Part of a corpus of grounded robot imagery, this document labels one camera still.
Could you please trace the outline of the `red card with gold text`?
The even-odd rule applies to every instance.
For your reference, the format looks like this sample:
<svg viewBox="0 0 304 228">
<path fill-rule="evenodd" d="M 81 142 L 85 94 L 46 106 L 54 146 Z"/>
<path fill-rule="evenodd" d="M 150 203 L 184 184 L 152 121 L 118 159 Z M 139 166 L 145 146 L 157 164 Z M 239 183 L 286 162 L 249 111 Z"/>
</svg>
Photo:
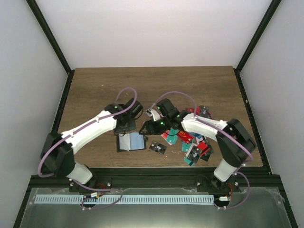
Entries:
<svg viewBox="0 0 304 228">
<path fill-rule="evenodd" d="M 192 143 L 194 138 L 191 134 L 185 131 L 179 131 L 177 136 L 186 144 Z"/>
</svg>

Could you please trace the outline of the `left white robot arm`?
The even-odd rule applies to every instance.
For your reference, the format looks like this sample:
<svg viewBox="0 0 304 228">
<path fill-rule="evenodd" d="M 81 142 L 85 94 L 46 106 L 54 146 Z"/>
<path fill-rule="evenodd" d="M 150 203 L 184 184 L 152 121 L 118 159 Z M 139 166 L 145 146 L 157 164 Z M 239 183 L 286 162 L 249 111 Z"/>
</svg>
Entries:
<svg viewBox="0 0 304 228">
<path fill-rule="evenodd" d="M 97 186 L 97 177 L 90 169 L 75 161 L 75 154 L 100 135 L 125 128 L 143 110 L 134 98 L 126 104 L 109 104 L 97 116 L 71 130 L 51 131 L 41 152 L 38 175 L 41 178 L 68 178 L 91 192 Z"/>
</svg>

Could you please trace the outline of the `white card red circle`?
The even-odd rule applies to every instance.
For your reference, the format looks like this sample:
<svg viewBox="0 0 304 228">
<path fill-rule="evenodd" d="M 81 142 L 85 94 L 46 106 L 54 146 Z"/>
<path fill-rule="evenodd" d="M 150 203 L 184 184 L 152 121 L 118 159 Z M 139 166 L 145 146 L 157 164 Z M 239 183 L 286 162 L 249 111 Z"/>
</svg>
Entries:
<svg viewBox="0 0 304 228">
<path fill-rule="evenodd" d="M 161 136 L 164 140 L 167 140 L 169 135 L 167 133 L 163 133 Z"/>
</svg>

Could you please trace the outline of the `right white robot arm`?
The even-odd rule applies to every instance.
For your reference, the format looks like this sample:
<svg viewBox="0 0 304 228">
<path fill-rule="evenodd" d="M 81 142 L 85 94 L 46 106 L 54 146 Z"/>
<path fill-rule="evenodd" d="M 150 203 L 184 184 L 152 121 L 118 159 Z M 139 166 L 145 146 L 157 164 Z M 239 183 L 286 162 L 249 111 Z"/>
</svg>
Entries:
<svg viewBox="0 0 304 228">
<path fill-rule="evenodd" d="M 230 121 L 212 120 L 183 110 L 179 111 L 172 102 L 165 98 L 156 104 L 158 111 L 146 111 L 150 120 L 144 122 L 139 134 L 161 135 L 175 129 L 188 133 L 197 133 L 218 143 L 222 160 L 213 172 L 212 188 L 223 191 L 228 180 L 238 169 L 253 159 L 252 152 L 256 143 L 243 124 L 237 119 Z"/>
</svg>

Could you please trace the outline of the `black leather card holder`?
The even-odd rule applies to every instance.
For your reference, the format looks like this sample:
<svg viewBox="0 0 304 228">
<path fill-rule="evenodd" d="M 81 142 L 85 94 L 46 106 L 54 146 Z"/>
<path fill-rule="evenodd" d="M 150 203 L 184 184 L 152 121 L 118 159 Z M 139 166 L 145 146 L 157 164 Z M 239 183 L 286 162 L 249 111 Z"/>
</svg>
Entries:
<svg viewBox="0 0 304 228">
<path fill-rule="evenodd" d="M 146 139 L 139 133 L 126 133 L 116 136 L 117 152 L 137 151 L 146 149 Z"/>
</svg>

